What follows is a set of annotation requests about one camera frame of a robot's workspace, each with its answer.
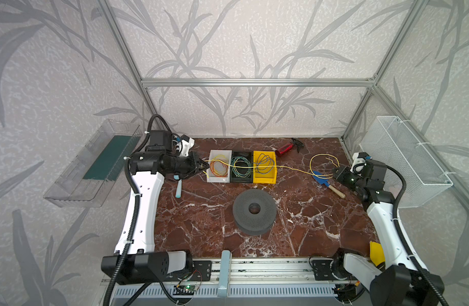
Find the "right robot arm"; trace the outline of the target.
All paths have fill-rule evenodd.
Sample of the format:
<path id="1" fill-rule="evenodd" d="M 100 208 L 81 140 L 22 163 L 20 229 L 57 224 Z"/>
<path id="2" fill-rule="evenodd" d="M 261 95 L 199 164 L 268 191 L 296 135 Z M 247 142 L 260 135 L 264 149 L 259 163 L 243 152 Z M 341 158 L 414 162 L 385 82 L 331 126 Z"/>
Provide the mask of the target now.
<path id="1" fill-rule="evenodd" d="M 344 255 L 344 269 L 368 291 L 372 305 L 447 305 L 442 278 L 421 261 L 400 220 L 398 207 L 407 189 L 404 176 L 373 159 L 358 169 L 339 166 L 333 176 L 361 200 L 381 243 L 385 269 L 353 253 Z"/>

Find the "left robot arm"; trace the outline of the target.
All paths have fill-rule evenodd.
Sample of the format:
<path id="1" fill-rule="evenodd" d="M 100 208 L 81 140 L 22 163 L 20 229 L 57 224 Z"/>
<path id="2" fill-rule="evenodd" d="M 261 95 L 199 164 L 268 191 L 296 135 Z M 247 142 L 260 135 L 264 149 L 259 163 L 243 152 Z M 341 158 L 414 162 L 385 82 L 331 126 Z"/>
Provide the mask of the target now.
<path id="1" fill-rule="evenodd" d="M 149 119 L 145 139 L 124 158 L 124 174 L 131 188 L 122 234 L 112 256 L 102 259 L 101 269 L 110 277 L 103 305 L 109 305 L 117 284 L 140 284 L 126 302 L 131 305 L 152 283 L 159 283 L 163 293 L 175 305 L 164 282 L 169 275 L 186 279 L 194 275 L 189 251 L 155 251 L 154 227 L 158 201 L 165 178 L 180 181 L 207 171 L 209 164 L 192 151 L 194 139 L 178 136 L 165 119 L 154 114 Z"/>

